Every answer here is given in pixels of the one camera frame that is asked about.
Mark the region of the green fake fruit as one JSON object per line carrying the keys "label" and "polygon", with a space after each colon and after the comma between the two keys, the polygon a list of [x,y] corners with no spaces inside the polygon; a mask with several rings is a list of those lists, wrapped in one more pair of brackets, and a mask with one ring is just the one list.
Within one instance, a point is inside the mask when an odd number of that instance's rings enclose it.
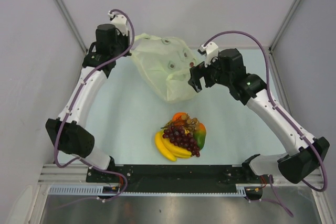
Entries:
{"label": "green fake fruit", "polygon": [[194,130],[193,137],[197,142],[197,146],[200,148],[200,150],[202,150],[205,145],[206,139],[206,128],[203,123],[200,123],[198,127]]}

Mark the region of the red fake grape bunch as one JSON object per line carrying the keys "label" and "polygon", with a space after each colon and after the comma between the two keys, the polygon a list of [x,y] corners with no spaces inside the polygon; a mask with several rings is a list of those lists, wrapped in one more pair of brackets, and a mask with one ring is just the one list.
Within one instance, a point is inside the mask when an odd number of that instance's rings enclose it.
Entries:
{"label": "red fake grape bunch", "polygon": [[184,128],[164,128],[161,141],[176,158],[200,157],[200,147],[189,131]]}

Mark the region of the yellow fake banana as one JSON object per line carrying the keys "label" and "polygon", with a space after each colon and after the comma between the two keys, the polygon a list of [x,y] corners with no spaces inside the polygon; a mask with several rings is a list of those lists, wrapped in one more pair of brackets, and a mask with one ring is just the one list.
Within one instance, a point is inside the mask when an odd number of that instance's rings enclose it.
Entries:
{"label": "yellow fake banana", "polygon": [[158,131],[155,134],[154,142],[157,150],[168,160],[176,162],[178,158],[187,159],[192,157],[192,153],[181,147],[175,146],[169,140],[162,137],[163,132]]}

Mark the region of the yellow-green plastic bag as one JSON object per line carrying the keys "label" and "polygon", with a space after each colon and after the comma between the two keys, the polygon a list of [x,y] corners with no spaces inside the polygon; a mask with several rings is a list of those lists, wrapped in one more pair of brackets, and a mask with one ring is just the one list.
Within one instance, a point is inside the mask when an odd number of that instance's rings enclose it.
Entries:
{"label": "yellow-green plastic bag", "polygon": [[196,96],[188,81],[190,67],[197,65],[198,59],[183,40],[143,33],[135,36],[134,41],[138,45],[131,51],[131,59],[163,101],[177,103]]}

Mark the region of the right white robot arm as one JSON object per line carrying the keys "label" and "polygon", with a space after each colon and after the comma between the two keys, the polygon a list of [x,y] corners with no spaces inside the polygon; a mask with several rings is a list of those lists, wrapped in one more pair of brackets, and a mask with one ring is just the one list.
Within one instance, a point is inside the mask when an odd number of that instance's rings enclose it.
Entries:
{"label": "right white robot arm", "polygon": [[266,82],[246,71],[243,57],[237,49],[200,48],[205,60],[190,68],[188,81],[196,92],[215,84],[228,87],[231,96],[255,112],[282,143],[285,153],[263,156],[256,154],[244,161],[243,179],[254,183],[261,175],[281,174],[297,184],[320,167],[330,147],[325,137],[316,138],[296,122],[272,97]]}

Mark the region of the orange fake fruit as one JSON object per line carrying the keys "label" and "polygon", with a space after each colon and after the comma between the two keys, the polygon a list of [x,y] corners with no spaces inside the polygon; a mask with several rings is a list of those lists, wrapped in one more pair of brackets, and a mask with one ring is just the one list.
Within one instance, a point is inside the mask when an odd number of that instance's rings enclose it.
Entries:
{"label": "orange fake fruit", "polygon": [[187,119],[189,119],[189,115],[185,112],[177,112],[172,117],[173,122],[186,121]]}

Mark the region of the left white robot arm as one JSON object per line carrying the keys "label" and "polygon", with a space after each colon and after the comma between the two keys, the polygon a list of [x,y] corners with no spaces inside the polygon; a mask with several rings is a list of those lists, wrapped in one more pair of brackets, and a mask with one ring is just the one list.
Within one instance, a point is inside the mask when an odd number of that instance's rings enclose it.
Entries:
{"label": "left white robot arm", "polygon": [[95,137],[85,127],[99,89],[116,66],[116,60],[128,56],[133,44],[132,24],[98,25],[96,39],[83,59],[79,80],[67,105],[56,119],[48,119],[45,125],[54,146],[54,162],[59,168],[72,163],[59,161],[58,154],[63,152],[73,156],[74,161],[97,169],[103,181],[115,178],[113,158],[96,147]]}

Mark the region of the brown fake grape bunch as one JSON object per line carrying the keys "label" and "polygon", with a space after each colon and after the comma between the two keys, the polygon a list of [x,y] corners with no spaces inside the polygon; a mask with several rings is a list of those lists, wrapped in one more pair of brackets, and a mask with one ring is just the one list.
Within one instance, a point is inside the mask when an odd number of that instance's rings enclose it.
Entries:
{"label": "brown fake grape bunch", "polygon": [[193,133],[199,124],[200,121],[197,118],[191,118],[189,116],[189,119],[181,122],[173,122],[171,119],[162,127],[162,129],[185,129]]}

